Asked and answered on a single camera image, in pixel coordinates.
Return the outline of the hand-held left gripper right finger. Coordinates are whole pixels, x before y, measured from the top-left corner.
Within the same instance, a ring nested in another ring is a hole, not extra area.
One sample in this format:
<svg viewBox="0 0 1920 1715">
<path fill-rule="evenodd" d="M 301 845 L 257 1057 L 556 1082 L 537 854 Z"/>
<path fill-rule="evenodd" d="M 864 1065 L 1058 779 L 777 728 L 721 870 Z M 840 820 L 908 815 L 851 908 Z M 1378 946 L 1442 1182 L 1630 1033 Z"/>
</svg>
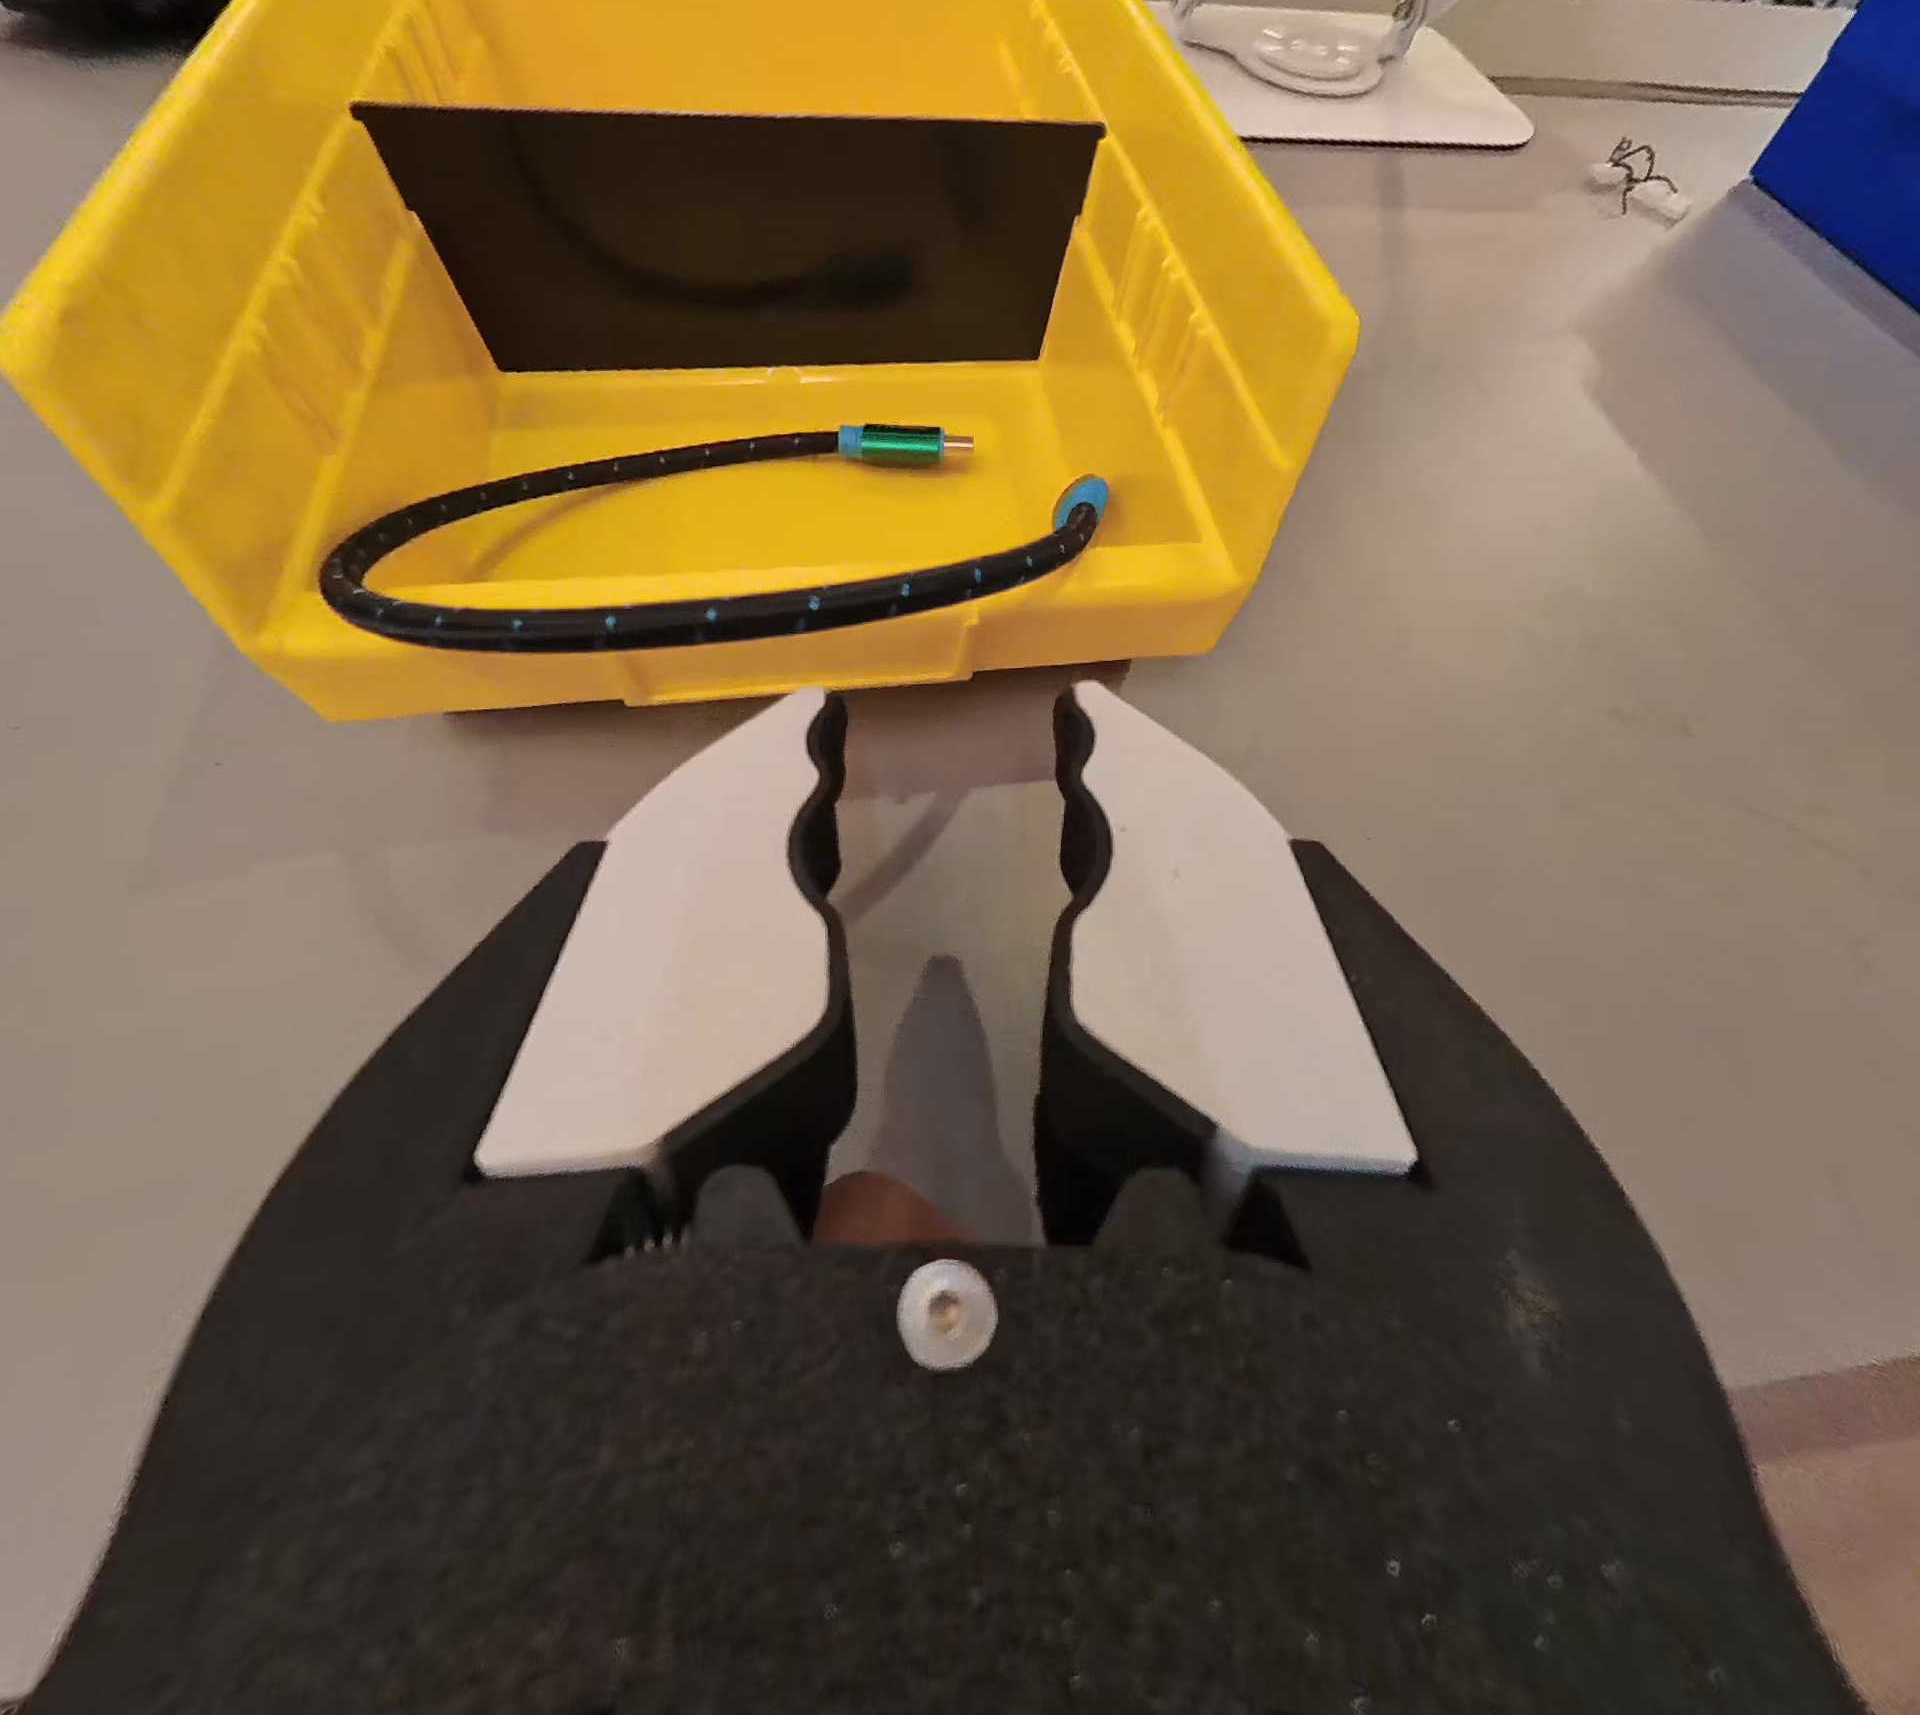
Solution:
<svg viewBox="0 0 1920 1715">
<path fill-rule="evenodd" d="M 1273 1175 L 1409 1181 L 1414 1132 L 1297 845 L 1208 755 L 1081 679 L 1054 704 L 1060 872 L 1035 1095 L 1051 1245 L 1131 1181 L 1192 1182 L 1228 1235 L 1286 1245 Z"/>
</svg>

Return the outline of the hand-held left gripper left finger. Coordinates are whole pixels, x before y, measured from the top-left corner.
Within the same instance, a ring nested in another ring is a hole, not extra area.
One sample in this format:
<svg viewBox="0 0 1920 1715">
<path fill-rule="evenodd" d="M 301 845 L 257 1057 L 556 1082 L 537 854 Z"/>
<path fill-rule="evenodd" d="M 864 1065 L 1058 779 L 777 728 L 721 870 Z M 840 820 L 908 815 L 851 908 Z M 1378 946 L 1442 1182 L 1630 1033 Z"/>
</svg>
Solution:
<svg viewBox="0 0 1920 1715">
<path fill-rule="evenodd" d="M 857 1103 L 841 854 L 847 707 L 808 689 L 690 755 L 597 850 L 475 1143 L 485 1177 L 632 1174 L 675 1222 L 763 1171 L 817 1222 Z"/>
</svg>

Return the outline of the yellow plastic bin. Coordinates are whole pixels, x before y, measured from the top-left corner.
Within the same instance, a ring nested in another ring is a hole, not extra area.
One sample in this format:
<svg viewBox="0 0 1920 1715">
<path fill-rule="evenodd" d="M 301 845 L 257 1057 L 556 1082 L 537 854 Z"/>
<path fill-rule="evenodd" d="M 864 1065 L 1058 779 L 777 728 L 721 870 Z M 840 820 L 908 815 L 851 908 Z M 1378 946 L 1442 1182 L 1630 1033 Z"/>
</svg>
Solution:
<svg viewBox="0 0 1920 1715">
<path fill-rule="evenodd" d="M 353 118 L 1106 128 L 1034 361 L 506 377 Z M 234 0 L 4 377 L 324 718 L 1214 649 L 1358 312 L 1142 0 Z"/>
</svg>

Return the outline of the blue plastic bin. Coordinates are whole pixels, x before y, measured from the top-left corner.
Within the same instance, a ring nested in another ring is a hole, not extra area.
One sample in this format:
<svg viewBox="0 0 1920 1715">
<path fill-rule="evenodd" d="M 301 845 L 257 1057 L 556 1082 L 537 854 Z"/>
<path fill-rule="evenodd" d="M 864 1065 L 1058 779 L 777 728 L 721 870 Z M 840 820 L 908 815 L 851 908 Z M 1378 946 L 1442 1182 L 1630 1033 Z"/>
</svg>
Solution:
<svg viewBox="0 0 1920 1715">
<path fill-rule="evenodd" d="M 1918 0 L 1860 0 L 1753 183 L 1918 307 Z"/>
</svg>

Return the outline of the grey desk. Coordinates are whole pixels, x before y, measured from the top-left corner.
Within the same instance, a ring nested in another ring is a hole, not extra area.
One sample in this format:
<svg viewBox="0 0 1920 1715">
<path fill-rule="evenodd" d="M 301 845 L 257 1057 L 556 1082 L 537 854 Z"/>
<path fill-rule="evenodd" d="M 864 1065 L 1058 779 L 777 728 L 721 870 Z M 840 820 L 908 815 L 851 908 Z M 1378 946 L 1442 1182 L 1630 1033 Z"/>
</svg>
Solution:
<svg viewBox="0 0 1920 1715">
<path fill-rule="evenodd" d="M 1741 184 L 1831 16 L 1591 16 L 1476 40 L 1520 154 L 1257 154 L 1360 353 L 1223 644 L 1110 681 L 1548 1077 L 1842 1661 L 1915 1710 L 1915 319 Z M 1622 138 L 1685 219 L 1589 190 Z M 320 722 L 13 388 L 3 515 L 13 1700 L 324 1108 L 756 704 Z"/>
</svg>

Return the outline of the black divider panel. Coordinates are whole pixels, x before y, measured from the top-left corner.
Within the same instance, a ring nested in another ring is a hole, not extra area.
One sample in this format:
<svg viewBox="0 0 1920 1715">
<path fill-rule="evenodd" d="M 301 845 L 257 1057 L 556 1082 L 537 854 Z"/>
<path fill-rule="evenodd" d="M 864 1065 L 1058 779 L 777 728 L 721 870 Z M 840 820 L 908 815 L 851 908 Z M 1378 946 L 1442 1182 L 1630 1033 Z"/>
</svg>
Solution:
<svg viewBox="0 0 1920 1715">
<path fill-rule="evenodd" d="M 1106 128 L 357 102 L 506 377 L 1034 361 Z"/>
</svg>

